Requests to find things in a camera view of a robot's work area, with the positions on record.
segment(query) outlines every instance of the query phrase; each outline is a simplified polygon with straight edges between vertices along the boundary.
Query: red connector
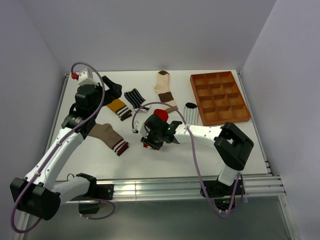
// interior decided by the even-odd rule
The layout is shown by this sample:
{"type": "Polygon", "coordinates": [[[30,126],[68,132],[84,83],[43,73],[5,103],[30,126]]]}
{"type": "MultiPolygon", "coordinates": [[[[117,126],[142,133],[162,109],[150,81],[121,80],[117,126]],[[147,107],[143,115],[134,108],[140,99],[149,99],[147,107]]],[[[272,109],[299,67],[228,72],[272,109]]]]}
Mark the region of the red connector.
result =
{"type": "Polygon", "coordinates": [[[79,79],[79,75],[78,75],[76,72],[72,73],[72,74],[71,74],[71,77],[72,77],[73,79],[76,79],[76,80],[79,79]]]}

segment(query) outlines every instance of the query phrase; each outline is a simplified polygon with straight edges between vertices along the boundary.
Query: black and white striped sock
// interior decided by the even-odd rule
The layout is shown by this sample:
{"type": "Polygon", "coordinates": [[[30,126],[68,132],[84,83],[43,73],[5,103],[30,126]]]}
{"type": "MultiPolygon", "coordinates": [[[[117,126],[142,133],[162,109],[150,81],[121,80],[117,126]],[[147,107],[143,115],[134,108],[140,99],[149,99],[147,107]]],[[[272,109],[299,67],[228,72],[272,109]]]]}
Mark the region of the black and white striped sock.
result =
{"type": "MultiPolygon", "coordinates": [[[[136,88],[134,88],[132,91],[125,92],[124,97],[129,101],[129,103],[132,104],[135,111],[137,111],[138,108],[141,107],[141,104],[146,101],[136,88]]],[[[149,109],[149,107],[143,107],[140,109],[139,113],[146,113],[149,111],[149,109]]]]}

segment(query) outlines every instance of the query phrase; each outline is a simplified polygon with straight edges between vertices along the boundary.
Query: white tabletop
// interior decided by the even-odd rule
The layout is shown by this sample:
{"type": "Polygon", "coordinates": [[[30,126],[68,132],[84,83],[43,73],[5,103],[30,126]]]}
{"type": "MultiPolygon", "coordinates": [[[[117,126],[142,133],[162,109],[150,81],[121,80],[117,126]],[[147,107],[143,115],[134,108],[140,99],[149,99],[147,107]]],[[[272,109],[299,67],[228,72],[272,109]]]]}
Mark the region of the white tabletop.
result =
{"type": "MultiPolygon", "coordinates": [[[[136,88],[146,99],[145,103],[159,101],[158,95],[154,92],[157,72],[102,71],[100,74],[102,76],[106,75],[113,82],[122,85],[121,100],[133,110],[132,105],[123,96],[123,92],[136,88]]],[[[182,113],[187,102],[196,103],[190,83],[190,75],[213,72],[223,72],[223,70],[169,71],[171,75],[171,92],[182,113]]],[[[232,74],[243,96],[237,72],[232,70],[232,74]]],[[[99,81],[96,75],[94,79],[97,82],[99,81]]],[[[53,139],[57,137],[61,123],[68,115],[70,106],[75,102],[77,88],[77,81],[69,77],[53,139]]],[[[162,106],[153,105],[148,113],[138,113],[136,119],[146,120],[156,108],[162,108],[162,106]]],[[[168,122],[170,123],[173,120],[180,120],[176,112],[169,113],[168,122]]],[[[101,140],[88,136],[73,152],[57,180],[64,181],[68,173],[86,173],[97,179],[170,178],[194,177],[197,175],[190,144],[165,143],[159,151],[144,148],[140,142],[141,136],[131,131],[131,121],[132,117],[120,121],[115,113],[104,106],[96,118],[96,123],[111,124],[113,129],[129,142],[129,148],[121,156],[117,156],[101,140]]],[[[242,173],[245,175],[267,174],[267,167],[252,121],[236,123],[236,125],[254,142],[254,148],[242,173]]],[[[213,143],[212,147],[197,145],[196,156],[202,175],[217,176],[219,174],[223,162],[213,143]]]]}

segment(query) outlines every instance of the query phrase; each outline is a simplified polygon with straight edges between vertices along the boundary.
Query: white wall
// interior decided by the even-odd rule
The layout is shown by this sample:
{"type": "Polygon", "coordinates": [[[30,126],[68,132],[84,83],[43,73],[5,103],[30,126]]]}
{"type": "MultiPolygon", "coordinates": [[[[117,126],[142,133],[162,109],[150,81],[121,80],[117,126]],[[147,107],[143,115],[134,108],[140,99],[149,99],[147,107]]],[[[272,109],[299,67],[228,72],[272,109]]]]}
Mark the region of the white wall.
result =
{"type": "Polygon", "coordinates": [[[18,0],[0,1],[0,33],[0,232],[7,240],[10,183],[44,154],[63,73],[18,0]]]}
{"type": "Polygon", "coordinates": [[[65,71],[241,69],[276,0],[23,0],[65,71]]]}
{"type": "Polygon", "coordinates": [[[320,238],[319,13],[319,0],[278,0],[242,73],[271,169],[306,240],[320,238]]]}

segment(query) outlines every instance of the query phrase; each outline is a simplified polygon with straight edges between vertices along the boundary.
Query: wooden tray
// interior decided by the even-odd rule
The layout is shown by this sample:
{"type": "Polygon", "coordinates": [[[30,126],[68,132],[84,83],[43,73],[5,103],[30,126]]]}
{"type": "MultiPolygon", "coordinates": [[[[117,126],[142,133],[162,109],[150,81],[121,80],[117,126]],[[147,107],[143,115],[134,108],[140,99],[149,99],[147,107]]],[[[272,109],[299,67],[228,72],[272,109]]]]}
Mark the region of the wooden tray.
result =
{"type": "Polygon", "coordinates": [[[247,122],[251,115],[231,71],[190,77],[203,126],[247,122]]]}

